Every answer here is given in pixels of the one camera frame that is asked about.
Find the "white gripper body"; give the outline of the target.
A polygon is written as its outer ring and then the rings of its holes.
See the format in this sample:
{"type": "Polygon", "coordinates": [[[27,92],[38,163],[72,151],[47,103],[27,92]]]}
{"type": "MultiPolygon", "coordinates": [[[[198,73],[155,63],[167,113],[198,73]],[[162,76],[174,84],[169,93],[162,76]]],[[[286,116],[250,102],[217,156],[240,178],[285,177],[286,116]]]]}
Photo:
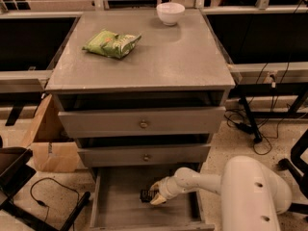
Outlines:
{"type": "Polygon", "coordinates": [[[159,181],[159,194],[166,200],[176,197],[180,193],[180,188],[174,177],[165,177],[159,181]]]}

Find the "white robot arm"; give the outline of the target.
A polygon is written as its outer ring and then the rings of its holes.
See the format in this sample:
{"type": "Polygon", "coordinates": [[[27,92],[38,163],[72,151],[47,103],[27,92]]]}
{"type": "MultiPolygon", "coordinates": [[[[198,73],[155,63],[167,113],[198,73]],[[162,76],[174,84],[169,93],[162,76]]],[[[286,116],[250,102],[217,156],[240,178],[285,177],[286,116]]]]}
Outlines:
{"type": "Polygon", "coordinates": [[[247,157],[236,156],[221,175],[202,174],[187,167],[154,183],[150,201],[160,205],[179,194],[205,190],[221,199],[222,231],[281,231],[278,216],[292,204],[289,185],[275,172],[247,157]]]}

